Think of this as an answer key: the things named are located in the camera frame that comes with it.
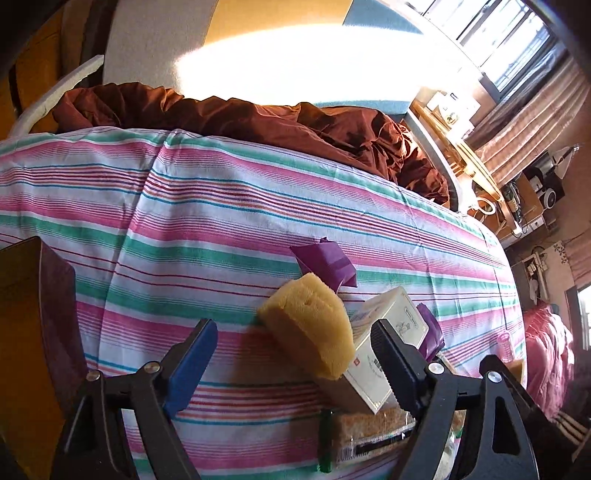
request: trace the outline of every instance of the yellow sponge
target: yellow sponge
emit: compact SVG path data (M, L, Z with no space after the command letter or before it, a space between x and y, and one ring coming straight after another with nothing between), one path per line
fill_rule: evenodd
M312 375L338 380L355 356L345 305L313 273L283 285L258 316L291 359Z

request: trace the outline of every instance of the blue gripper pad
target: blue gripper pad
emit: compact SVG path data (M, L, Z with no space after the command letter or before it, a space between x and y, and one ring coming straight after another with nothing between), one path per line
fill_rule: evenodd
M168 379L168 393L163 410L169 419L187 408L195 388L217 347L217 325L212 320L201 320L185 343L191 342Z

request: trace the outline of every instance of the pink bedding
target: pink bedding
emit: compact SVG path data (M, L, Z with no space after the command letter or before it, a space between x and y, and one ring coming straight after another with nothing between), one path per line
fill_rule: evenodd
M573 335L545 303L524 314L527 392L546 417L553 418L573 378Z

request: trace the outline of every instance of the screw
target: screw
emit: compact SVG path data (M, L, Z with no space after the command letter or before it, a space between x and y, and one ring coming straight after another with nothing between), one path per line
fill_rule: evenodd
M89 382L94 382L96 380L98 380L100 378L100 372L98 370L90 370L90 372L88 372L86 374L86 379Z
M160 364L158 362L148 362L144 365L144 370L149 374L155 374L160 370Z
M497 372L488 372L488 380L494 383L501 383L503 377Z
M435 374L435 375L441 375L445 371L445 369L443 368L443 365L442 364L438 364L436 362L433 362L432 364L429 364L429 367L428 368L429 368L429 371L432 374Z

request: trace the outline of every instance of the brown blanket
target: brown blanket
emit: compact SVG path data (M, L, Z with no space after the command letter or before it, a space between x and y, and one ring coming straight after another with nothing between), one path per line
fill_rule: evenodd
M112 126L219 135L287 148L350 165L443 204L447 183L406 127L354 106L262 106L235 98L197 101L141 83L66 92L54 108L60 132Z

